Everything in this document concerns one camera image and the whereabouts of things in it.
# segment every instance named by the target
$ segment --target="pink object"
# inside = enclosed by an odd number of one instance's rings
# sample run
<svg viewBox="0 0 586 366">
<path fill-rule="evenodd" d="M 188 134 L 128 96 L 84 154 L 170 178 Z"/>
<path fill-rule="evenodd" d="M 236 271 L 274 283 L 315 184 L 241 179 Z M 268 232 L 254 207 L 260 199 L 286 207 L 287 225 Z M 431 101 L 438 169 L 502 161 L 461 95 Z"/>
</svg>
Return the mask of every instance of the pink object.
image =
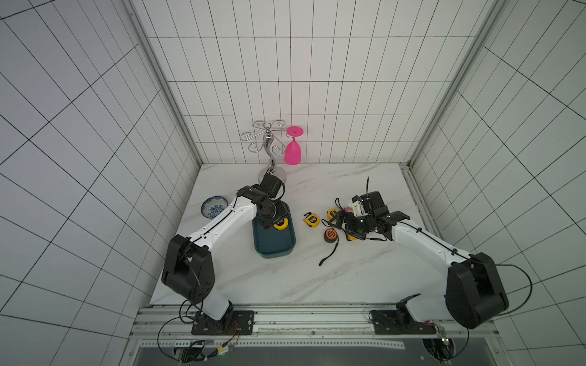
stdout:
<svg viewBox="0 0 586 366">
<path fill-rule="evenodd" d="M 293 137 L 293 141 L 287 145 L 285 150 L 285 163 L 297 165 L 301 163 L 301 146 L 295 141 L 295 138 L 303 135 L 303 129 L 297 126 L 289 127 L 287 129 L 287 135 Z"/>
</svg>

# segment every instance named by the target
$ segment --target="black mounting plate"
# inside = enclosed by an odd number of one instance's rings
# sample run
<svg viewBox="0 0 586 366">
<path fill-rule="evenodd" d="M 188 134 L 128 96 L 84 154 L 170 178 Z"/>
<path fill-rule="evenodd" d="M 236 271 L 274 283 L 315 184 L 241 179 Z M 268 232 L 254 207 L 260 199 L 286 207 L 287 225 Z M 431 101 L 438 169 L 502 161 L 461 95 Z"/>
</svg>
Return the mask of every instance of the black mounting plate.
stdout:
<svg viewBox="0 0 586 366">
<path fill-rule="evenodd" d="M 232 322 L 236 321 L 240 326 L 240 335 L 248 336 L 253 333 L 254 311 L 252 310 L 235 310 L 232 315 Z M 218 332 L 217 322 L 208 317 L 201 317 L 191 328 L 191 334 L 194 336 L 231 336 L 234 333 L 234 325 L 230 325 L 225 332 Z"/>
<path fill-rule="evenodd" d="M 369 319 L 374 325 L 375 334 L 397 335 L 397 334 L 435 334 L 435 327 L 415 323 L 407 326 L 406 329 L 398 327 L 395 310 L 371 311 Z"/>
</svg>

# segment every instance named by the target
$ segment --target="dark green plastic tray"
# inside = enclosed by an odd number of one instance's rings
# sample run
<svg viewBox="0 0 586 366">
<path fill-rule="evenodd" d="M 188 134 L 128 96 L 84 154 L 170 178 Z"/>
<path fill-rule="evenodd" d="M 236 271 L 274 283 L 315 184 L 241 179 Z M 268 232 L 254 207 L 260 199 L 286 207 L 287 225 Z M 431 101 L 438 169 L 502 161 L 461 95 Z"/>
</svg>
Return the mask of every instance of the dark green plastic tray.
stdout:
<svg viewBox="0 0 586 366">
<path fill-rule="evenodd" d="M 254 249 L 263 258 L 276 258 L 287 255 L 295 247 L 295 230 L 293 230 L 291 212 L 289 211 L 289 205 L 284 202 L 283 204 L 287 212 L 289 212 L 287 215 L 289 226 L 286 229 L 277 230 L 273 226 L 263 229 L 258 219 L 253 220 Z"/>
</svg>

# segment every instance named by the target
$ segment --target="white tile wall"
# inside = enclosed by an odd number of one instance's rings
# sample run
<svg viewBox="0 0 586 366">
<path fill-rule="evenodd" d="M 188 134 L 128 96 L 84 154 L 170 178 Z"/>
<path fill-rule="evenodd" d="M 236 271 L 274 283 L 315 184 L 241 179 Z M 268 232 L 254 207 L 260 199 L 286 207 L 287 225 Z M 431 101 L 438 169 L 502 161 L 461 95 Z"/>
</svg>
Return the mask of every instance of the white tile wall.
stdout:
<svg viewBox="0 0 586 366">
<path fill-rule="evenodd" d="M 0 18 L 2 363 L 117 365 L 195 155 L 119 0 L 1 1 Z"/>
<path fill-rule="evenodd" d="M 413 165 L 446 239 L 533 278 L 495 321 L 515 366 L 586 355 L 585 8 L 511 1 Z M 499 273 L 512 309 L 527 280 Z"/>
<path fill-rule="evenodd" d="M 204 162 L 280 118 L 310 163 L 409 160 L 492 1 L 133 3 Z"/>
</svg>

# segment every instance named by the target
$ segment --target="yellow tape measure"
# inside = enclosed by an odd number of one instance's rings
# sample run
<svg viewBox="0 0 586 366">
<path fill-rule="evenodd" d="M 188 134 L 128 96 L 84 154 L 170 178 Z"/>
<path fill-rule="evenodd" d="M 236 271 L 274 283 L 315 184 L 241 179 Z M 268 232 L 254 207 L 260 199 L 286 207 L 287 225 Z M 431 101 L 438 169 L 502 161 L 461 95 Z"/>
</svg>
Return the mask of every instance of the yellow tape measure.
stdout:
<svg viewBox="0 0 586 366">
<path fill-rule="evenodd" d="M 316 214 L 312 214 L 311 212 L 306 213 L 305 215 L 305 223 L 310 227 L 316 227 L 319 225 L 319 217 Z"/>
<path fill-rule="evenodd" d="M 289 220 L 285 217 L 283 220 L 273 225 L 277 230 L 285 230 L 289 226 Z"/>
<path fill-rule="evenodd" d="M 338 210 L 335 208 L 330 208 L 328 211 L 328 220 L 333 219 L 333 217 L 338 213 Z"/>
</svg>

